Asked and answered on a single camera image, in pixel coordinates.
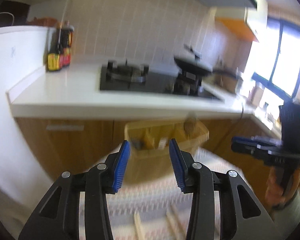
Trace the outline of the person's right hand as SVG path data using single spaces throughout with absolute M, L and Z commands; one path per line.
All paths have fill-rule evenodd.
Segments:
M 283 193 L 283 188 L 277 184 L 276 179 L 276 169 L 275 167 L 271 167 L 265 195 L 265 202 L 271 207 L 284 205 L 293 198 L 300 183 L 300 168 L 294 171 L 293 183 L 288 193 Z

